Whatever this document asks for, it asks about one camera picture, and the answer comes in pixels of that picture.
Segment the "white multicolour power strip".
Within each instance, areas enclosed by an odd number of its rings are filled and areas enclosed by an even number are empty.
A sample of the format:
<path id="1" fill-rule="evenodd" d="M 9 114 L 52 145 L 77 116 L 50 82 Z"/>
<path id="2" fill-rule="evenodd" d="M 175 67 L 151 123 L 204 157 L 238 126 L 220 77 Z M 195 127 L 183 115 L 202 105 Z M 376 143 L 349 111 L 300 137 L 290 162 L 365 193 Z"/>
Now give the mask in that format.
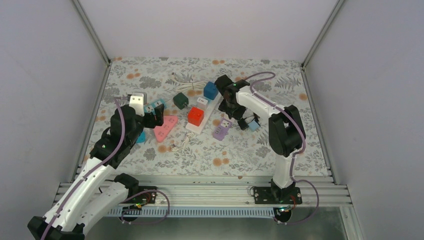
<path id="1" fill-rule="evenodd" d="M 214 99 L 206 98 L 203 93 L 189 96 L 188 113 L 185 115 L 187 124 L 185 128 L 195 134 L 201 134 L 205 127 L 211 123 L 210 118 L 222 100 L 220 94 Z"/>

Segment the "blue cube socket adapter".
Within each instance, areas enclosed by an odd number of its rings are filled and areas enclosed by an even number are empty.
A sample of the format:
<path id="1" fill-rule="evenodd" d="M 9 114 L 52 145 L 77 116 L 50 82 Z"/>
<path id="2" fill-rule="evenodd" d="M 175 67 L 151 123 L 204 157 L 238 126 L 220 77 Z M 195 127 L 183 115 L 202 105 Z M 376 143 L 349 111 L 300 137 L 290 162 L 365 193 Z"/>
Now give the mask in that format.
<path id="1" fill-rule="evenodd" d="M 215 84 L 211 81 L 208 81 L 203 88 L 203 96 L 209 100 L 214 100 L 218 95 L 218 89 Z"/>

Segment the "black power adapter with cord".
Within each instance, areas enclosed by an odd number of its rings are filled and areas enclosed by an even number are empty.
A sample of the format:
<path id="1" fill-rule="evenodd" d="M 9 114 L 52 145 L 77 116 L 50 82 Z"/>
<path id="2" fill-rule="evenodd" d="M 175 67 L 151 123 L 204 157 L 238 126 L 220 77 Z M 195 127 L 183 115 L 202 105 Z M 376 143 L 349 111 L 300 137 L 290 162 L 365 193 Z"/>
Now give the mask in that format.
<path id="1" fill-rule="evenodd" d="M 259 118 L 256 117 L 255 115 L 251 115 L 245 118 L 242 118 L 240 120 L 237 121 L 239 127 L 241 130 L 247 130 L 249 129 L 248 123 L 250 123 L 252 120 L 256 120 L 259 123 Z"/>

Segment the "dark green cube adapter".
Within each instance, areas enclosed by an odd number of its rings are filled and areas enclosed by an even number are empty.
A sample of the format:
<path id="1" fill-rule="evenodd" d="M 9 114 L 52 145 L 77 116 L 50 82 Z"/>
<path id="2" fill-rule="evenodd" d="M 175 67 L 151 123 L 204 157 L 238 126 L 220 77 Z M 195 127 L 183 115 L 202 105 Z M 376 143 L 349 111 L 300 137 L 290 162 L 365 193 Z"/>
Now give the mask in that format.
<path id="1" fill-rule="evenodd" d="M 182 92 L 179 92 L 178 94 L 176 94 L 172 100 L 174 105 L 180 110 L 186 108 L 189 105 L 188 97 Z"/>

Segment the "red cube socket adapter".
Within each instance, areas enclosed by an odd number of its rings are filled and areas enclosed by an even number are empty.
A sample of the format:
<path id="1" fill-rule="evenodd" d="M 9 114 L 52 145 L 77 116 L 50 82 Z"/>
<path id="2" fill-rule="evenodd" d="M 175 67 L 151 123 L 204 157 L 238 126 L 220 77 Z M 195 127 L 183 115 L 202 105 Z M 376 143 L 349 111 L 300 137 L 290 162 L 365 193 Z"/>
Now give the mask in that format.
<path id="1" fill-rule="evenodd" d="M 202 109 L 199 109 L 195 106 L 193 106 L 188 115 L 187 120 L 189 124 L 192 124 L 196 127 L 199 127 L 204 119 L 204 111 Z"/>

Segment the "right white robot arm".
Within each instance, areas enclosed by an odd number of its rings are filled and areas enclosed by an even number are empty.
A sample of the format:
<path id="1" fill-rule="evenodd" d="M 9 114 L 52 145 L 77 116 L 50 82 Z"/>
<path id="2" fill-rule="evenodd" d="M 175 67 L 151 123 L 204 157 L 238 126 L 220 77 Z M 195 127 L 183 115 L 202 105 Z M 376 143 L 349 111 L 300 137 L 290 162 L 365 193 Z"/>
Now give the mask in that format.
<path id="1" fill-rule="evenodd" d="M 243 121 L 245 111 L 250 110 L 267 121 L 268 143 L 278 155 L 270 181 L 270 195 L 274 202 L 284 203 L 296 187 L 293 177 L 296 156 L 306 148 L 306 134 L 299 110 L 294 105 L 283 106 L 271 101 L 244 79 L 234 82 L 227 75 L 222 75 L 214 85 L 223 97 L 218 109 L 229 119 Z"/>

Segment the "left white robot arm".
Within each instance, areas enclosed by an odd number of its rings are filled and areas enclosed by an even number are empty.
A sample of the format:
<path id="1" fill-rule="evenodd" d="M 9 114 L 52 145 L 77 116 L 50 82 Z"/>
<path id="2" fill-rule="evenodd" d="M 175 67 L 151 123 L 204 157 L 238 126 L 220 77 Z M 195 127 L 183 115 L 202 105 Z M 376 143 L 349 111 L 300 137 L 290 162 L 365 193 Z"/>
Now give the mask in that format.
<path id="1" fill-rule="evenodd" d="M 77 179 L 44 216 L 34 216 L 27 227 L 36 240 L 83 240 L 93 226 L 120 203 L 154 203 L 155 187 L 121 173 L 111 176 L 135 146 L 145 128 L 164 123 L 164 105 L 139 115 L 129 104 L 118 106 L 108 127 L 95 143 Z"/>

